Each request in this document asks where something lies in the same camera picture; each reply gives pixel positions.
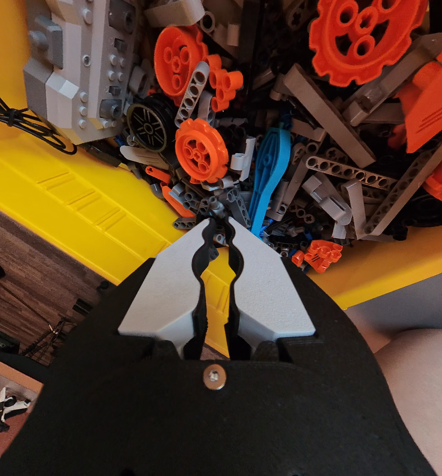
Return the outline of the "black spoked wheel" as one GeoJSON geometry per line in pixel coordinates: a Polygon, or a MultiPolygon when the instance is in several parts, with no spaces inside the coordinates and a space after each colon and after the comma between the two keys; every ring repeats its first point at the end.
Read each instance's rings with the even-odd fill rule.
{"type": "Polygon", "coordinates": [[[127,122],[135,140],[153,152],[162,152],[175,144],[174,102],[162,93],[137,99],[129,107],[127,122]]]}

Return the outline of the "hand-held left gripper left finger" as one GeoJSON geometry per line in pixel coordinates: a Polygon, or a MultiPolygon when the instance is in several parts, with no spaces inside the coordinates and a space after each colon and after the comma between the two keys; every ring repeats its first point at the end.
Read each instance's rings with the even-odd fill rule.
{"type": "Polygon", "coordinates": [[[155,257],[118,327],[120,335],[167,340],[181,358],[200,359],[207,332],[201,275],[216,229],[216,221],[207,218],[155,257]]]}

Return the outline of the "person's leg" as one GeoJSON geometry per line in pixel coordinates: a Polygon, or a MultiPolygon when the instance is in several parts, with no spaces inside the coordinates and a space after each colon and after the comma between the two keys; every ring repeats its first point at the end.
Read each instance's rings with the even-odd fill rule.
{"type": "Polygon", "coordinates": [[[442,330],[401,332],[375,357],[405,426],[442,475],[442,330]]]}

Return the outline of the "black white handheld device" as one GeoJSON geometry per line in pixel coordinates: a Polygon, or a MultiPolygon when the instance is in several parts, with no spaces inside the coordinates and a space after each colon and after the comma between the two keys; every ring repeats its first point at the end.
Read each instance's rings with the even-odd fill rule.
{"type": "Polygon", "coordinates": [[[0,392],[0,433],[9,430],[6,420],[25,413],[31,403],[29,399],[17,400],[16,396],[7,396],[6,387],[3,387],[0,392]]]}

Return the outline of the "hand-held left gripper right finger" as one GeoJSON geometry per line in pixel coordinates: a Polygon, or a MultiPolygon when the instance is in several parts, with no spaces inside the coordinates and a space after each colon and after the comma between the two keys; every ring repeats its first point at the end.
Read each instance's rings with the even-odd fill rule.
{"type": "Polygon", "coordinates": [[[280,257],[234,218],[225,221],[230,284],[225,324],[231,360],[249,360],[262,342],[313,336],[316,329],[280,257]]]}

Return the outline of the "orange curved panel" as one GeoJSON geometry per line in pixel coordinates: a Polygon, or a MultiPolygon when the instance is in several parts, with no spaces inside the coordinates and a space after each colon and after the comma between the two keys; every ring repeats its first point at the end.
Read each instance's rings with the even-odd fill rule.
{"type": "Polygon", "coordinates": [[[313,240],[308,247],[304,261],[317,273],[324,273],[332,264],[339,261],[343,246],[332,241],[313,240]]]}

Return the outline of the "grey motor block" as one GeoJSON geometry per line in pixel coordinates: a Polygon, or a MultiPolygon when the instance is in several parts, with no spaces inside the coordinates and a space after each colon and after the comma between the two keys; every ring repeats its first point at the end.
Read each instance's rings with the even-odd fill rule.
{"type": "Polygon", "coordinates": [[[75,145],[114,137],[140,30],[142,1],[26,1],[28,108],[75,145]]]}

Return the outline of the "pile of building pieces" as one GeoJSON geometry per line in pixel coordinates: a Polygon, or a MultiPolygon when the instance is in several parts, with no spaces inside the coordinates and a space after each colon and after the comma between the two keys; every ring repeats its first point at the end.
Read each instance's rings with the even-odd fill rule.
{"type": "MultiPolygon", "coordinates": [[[[249,160],[244,172],[244,164],[234,161],[244,160],[241,144],[251,134],[252,115],[264,108],[265,88],[271,85],[270,102],[284,103],[276,107],[279,119],[296,137],[289,165],[272,193],[262,223],[260,237],[266,238],[268,245],[282,256],[295,252],[293,261],[300,261],[308,242],[319,240],[321,231],[331,232],[339,224],[332,214],[327,224],[323,223],[326,209],[319,212],[320,218],[314,213],[312,220],[307,220],[315,193],[308,199],[305,183],[313,183],[310,177],[314,170],[333,179],[341,200],[347,201],[345,217],[351,218],[345,226],[347,234],[333,234],[324,240],[341,246],[348,243],[345,237],[366,240],[386,236],[402,241],[411,227],[442,226],[442,201],[422,187],[433,171],[420,186],[410,184],[421,167],[418,159],[431,159],[442,143],[442,130],[417,151],[408,153],[405,127],[405,112],[414,102],[408,84],[442,52],[442,6],[432,3],[429,34],[416,33],[422,21],[410,34],[408,50],[395,64],[385,66],[379,77],[362,85],[353,81],[338,87],[329,83],[328,76],[318,76],[312,65],[315,52],[309,48],[309,31],[319,16],[318,1],[292,1],[285,11],[281,1],[244,1],[238,37],[241,50],[235,69],[241,70],[248,90],[239,94],[232,110],[241,112],[241,124],[237,126],[232,120],[216,127],[231,154],[224,177],[215,183],[192,183],[178,162],[175,144],[153,152],[135,140],[129,126],[129,145],[135,147],[121,147],[120,151],[134,166],[135,175],[184,217],[174,222],[175,227],[192,228],[195,213],[208,215],[207,200],[212,196],[238,217],[241,205],[228,204],[229,200],[237,202],[231,189],[247,189],[252,196],[255,175],[246,178],[246,186],[241,185],[253,166],[249,160]]],[[[210,68],[209,88],[214,95],[203,92],[199,99],[186,90],[180,106],[174,104],[176,132],[187,119],[209,122],[216,111],[228,109],[234,98],[230,80],[240,78],[240,73],[225,71],[221,56],[214,52],[204,60],[210,68]]]]}

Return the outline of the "yellow plastic bin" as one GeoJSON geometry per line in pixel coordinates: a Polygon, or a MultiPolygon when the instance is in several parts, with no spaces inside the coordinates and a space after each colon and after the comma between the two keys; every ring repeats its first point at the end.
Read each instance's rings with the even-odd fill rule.
{"type": "MultiPolygon", "coordinates": [[[[27,106],[23,67],[29,55],[25,1],[0,1],[0,97],[27,106]]],[[[148,184],[81,151],[67,156],[0,123],[0,211],[114,284],[182,233],[175,212],[148,184]]],[[[413,229],[406,241],[361,241],[344,248],[325,273],[308,276],[342,308],[442,273],[442,227],[413,229]]],[[[202,275],[206,343],[227,355],[224,324],[234,277],[225,249],[202,275]]]]}

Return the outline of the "small dark grey connector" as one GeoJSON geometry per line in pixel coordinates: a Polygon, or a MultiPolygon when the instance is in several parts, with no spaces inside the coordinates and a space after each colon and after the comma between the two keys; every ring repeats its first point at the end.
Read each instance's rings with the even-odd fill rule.
{"type": "Polygon", "coordinates": [[[217,197],[212,196],[207,200],[207,213],[216,220],[223,220],[229,215],[229,211],[217,197]]]}

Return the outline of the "brown wooden desk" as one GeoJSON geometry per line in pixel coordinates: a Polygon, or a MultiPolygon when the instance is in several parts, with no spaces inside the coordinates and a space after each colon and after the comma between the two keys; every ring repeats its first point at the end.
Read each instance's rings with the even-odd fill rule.
{"type": "Polygon", "coordinates": [[[0,457],[8,449],[25,424],[42,390],[46,368],[29,361],[26,357],[0,353],[0,393],[5,389],[6,398],[15,397],[16,403],[28,400],[29,408],[11,416],[6,423],[7,431],[0,432],[0,457]]]}

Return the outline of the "orange wedge panel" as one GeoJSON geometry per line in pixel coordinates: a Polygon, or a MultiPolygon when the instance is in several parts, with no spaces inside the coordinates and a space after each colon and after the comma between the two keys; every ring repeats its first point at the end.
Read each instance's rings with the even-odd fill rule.
{"type": "Polygon", "coordinates": [[[442,52],[415,74],[408,93],[414,99],[405,112],[407,152],[412,153],[442,130],[442,52]]]}

